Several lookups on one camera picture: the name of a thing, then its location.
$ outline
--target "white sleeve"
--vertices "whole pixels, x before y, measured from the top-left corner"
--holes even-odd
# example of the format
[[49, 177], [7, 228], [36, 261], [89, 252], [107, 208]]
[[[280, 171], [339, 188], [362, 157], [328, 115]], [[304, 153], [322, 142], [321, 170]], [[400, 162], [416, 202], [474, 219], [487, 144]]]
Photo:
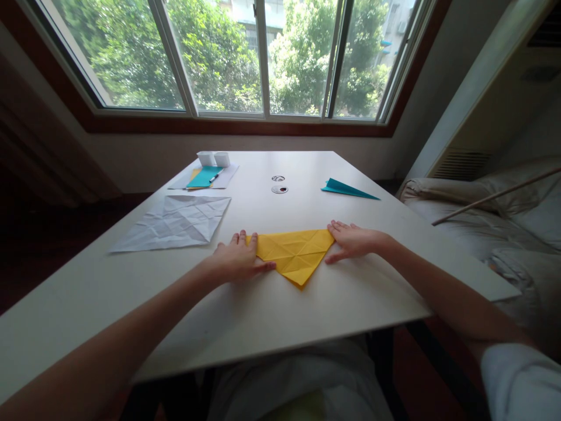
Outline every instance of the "white sleeve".
[[493, 421], [561, 420], [561, 366], [538, 350], [493, 345], [481, 372]]

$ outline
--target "window frame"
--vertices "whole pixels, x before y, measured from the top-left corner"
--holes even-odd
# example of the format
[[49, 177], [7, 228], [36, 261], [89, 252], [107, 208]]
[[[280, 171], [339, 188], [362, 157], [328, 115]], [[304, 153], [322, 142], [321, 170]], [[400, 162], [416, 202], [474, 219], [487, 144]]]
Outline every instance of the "window frame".
[[[165, 6], [161, 0], [148, 0], [148, 3], [162, 37], [164, 49], [168, 59], [170, 59], [170, 66], [175, 81], [178, 83], [185, 110], [105, 107], [102, 98], [98, 97], [96, 89], [92, 86], [95, 85], [95, 80], [88, 81], [88, 77], [85, 77], [82, 72], [89, 76], [91, 74], [87, 69], [84, 69], [84, 66], [80, 69], [76, 65], [75, 58], [71, 56], [76, 54], [75, 51], [71, 50], [72, 53], [70, 53], [64, 45], [65, 39], [60, 37], [58, 30], [55, 30], [51, 25], [45, 25], [45, 22], [42, 22], [42, 19], [39, 18], [41, 15], [37, 12], [41, 11], [41, 6], [34, 1], [5, 0], [3, 7], [0, 8], [0, 20], [88, 133], [392, 137], [451, 2], [452, 0], [427, 0], [425, 4], [428, 4], [428, 6], [424, 9], [424, 15], [414, 15], [415, 17], [418, 16], [423, 25], [415, 26], [413, 22], [415, 19], [410, 19], [406, 30], [409, 38], [405, 37], [404, 39], [414, 41], [414, 47], [410, 48], [412, 53], [406, 63], [398, 61], [406, 45], [406, 42], [403, 42], [396, 58], [396, 65], [392, 68], [376, 120], [352, 117], [326, 118], [325, 105], [328, 102], [324, 103], [319, 116], [271, 115], [269, 113], [269, 77], [266, 59], [268, 52], [266, 48], [264, 0], [256, 1], [259, 55], [265, 57], [265, 60], [262, 57], [259, 60], [263, 114], [200, 110], [198, 115], [193, 115], [194, 99], [178, 49], [175, 48], [174, 53], [172, 48], [172, 44], [176, 43], [176, 40], [169, 26], [169, 17], [165, 14], [164, 19], [160, 18], [162, 13], [165, 13]], [[415, 7], [418, 7], [419, 4], [420, 2], [416, 2]], [[345, 6], [341, 8], [340, 5], [341, 2], [337, 8], [338, 14], [344, 13], [345, 9]], [[338, 26], [339, 20], [336, 20], [333, 45], [338, 43], [338, 40], [336, 40], [339, 37]], [[337, 54], [332, 48], [326, 92], [333, 87], [330, 84], [335, 73], [333, 69], [337, 59], [336, 56]], [[391, 78], [399, 72], [402, 75], [404, 74], [404, 77]], [[393, 81], [398, 82], [395, 89], [390, 86]], [[394, 97], [390, 103], [387, 101], [387, 96], [391, 95], [392, 92]], [[386, 109], [385, 106], [388, 103], [392, 108], [386, 112], [383, 108]], [[386, 115], [389, 113], [387, 121], [377, 123], [384, 112], [386, 112]]]

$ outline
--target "white paper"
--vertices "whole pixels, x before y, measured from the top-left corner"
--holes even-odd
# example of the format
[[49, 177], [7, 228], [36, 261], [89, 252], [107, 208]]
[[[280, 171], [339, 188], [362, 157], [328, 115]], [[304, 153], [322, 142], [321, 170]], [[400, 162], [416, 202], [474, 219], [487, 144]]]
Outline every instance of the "white paper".
[[109, 252], [209, 244], [230, 200], [228, 197], [166, 196]]
[[[224, 171], [220, 173], [218, 178], [212, 182], [212, 187], [208, 188], [226, 188], [230, 183], [231, 178], [234, 176], [236, 171], [240, 166], [238, 164], [231, 163], [229, 167], [226, 167]], [[191, 174], [192, 171], [188, 171], [187, 174], [180, 177], [177, 181], [175, 181], [172, 185], [168, 187], [168, 189], [185, 189], [185, 186], [189, 184], [191, 181]]]

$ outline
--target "hand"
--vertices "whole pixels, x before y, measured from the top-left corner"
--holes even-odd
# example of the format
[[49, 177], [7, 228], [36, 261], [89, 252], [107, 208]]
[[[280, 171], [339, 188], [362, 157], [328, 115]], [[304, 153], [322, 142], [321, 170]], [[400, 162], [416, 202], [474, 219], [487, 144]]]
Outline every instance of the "hand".
[[208, 265], [215, 270], [220, 282], [240, 282], [261, 272], [276, 268], [275, 262], [255, 263], [257, 233], [251, 235], [249, 245], [245, 243], [245, 230], [234, 234], [230, 244], [218, 243], [214, 254], [207, 258]]
[[378, 247], [391, 239], [388, 234], [380, 231], [360, 228], [353, 223], [349, 226], [341, 221], [332, 220], [327, 229], [341, 246], [341, 250], [328, 256], [325, 263], [332, 264], [345, 258], [361, 257], [368, 253], [376, 253]]

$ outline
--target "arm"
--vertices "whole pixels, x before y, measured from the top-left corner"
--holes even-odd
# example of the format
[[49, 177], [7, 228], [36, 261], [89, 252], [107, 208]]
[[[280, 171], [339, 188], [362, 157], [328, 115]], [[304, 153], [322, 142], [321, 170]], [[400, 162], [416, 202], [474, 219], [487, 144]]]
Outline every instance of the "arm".
[[275, 268], [255, 264], [245, 231], [137, 309], [69, 353], [0, 406], [0, 419], [93, 419], [171, 329], [209, 292]]
[[485, 349], [496, 343], [522, 343], [536, 347], [490, 301], [388, 234], [334, 220], [327, 228], [341, 246], [341, 251], [325, 260], [327, 264], [368, 253], [380, 255], [415, 288], [442, 320], [466, 340], [478, 360], [481, 360]]

